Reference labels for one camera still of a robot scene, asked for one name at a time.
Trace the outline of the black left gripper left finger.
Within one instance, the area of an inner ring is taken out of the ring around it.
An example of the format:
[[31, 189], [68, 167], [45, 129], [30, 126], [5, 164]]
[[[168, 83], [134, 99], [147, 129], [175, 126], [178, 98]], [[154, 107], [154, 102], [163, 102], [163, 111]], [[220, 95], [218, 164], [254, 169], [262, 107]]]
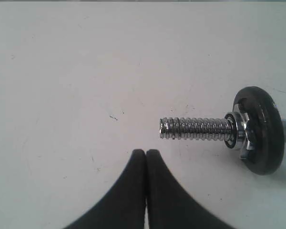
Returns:
[[67, 229], [143, 229], [146, 208], [146, 155], [133, 150], [108, 192]]

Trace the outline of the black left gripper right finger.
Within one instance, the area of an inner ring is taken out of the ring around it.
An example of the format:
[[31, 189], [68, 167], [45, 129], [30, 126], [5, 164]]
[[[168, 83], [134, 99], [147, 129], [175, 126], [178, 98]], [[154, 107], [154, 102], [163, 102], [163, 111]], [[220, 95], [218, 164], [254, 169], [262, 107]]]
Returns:
[[178, 183], [160, 152], [146, 153], [147, 210], [151, 229], [230, 229], [196, 202]]

